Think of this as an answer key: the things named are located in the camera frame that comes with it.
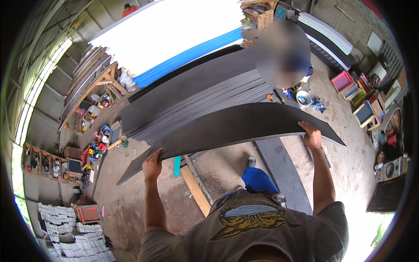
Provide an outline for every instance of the blue pants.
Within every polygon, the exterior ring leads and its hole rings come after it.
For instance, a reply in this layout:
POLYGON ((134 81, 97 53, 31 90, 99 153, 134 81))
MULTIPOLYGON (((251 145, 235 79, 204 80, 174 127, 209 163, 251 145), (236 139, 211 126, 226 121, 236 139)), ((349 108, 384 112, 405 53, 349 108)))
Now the blue pants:
POLYGON ((246 167, 241 179, 244 181, 246 186, 251 186, 251 188, 255 191, 269 190, 278 192, 278 189, 275 187, 272 180, 262 169, 256 167, 246 167))

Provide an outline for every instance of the person in orange shirt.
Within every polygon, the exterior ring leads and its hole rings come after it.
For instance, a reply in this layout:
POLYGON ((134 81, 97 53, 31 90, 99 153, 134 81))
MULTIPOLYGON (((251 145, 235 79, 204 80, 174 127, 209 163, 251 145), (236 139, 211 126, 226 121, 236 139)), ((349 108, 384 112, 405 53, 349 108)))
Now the person in orange shirt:
POLYGON ((125 4, 124 8, 125 10, 122 12, 122 18, 135 12, 138 9, 138 7, 136 7, 135 5, 129 5, 129 4, 125 4))

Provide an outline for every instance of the paint can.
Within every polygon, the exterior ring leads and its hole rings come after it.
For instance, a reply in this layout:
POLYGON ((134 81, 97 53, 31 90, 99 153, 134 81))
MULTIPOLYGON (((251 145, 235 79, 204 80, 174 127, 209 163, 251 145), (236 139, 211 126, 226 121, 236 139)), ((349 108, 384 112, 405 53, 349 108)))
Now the paint can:
POLYGON ((297 103, 300 108, 308 107, 311 105, 311 96, 306 91, 298 91, 295 98, 297 99, 297 103))

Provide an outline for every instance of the gray t-shirt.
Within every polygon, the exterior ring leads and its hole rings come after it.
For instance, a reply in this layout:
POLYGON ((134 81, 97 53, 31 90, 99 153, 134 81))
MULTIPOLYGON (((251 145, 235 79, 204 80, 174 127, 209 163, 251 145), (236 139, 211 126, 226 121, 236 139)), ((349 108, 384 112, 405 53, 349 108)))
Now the gray t-shirt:
POLYGON ((275 247, 292 262, 341 261, 348 240, 342 202, 310 216, 264 194, 238 190, 217 201, 208 217, 185 235, 147 231, 138 261, 238 261, 255 245, 275 247))

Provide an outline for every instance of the hand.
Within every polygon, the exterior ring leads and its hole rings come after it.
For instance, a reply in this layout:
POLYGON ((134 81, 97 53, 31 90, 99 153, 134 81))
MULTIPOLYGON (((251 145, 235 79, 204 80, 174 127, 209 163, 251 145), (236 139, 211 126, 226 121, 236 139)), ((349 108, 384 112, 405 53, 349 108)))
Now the hand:
POLYGON ((312 124, 307 122, 298 122, 298 124, 307 132, 304 137, 306 146, 311 150, 321 148, 321 133, 320 130, 315 128, 312 124))
POLYGON ((142 163, 142 170, 144 171, 145 181, 157 181, 157 178, 161 172, 161 161, 157 162, 157 159, 162 150, 163 148, 160 148, 153 154, 149 155, 147 159, 142 163))

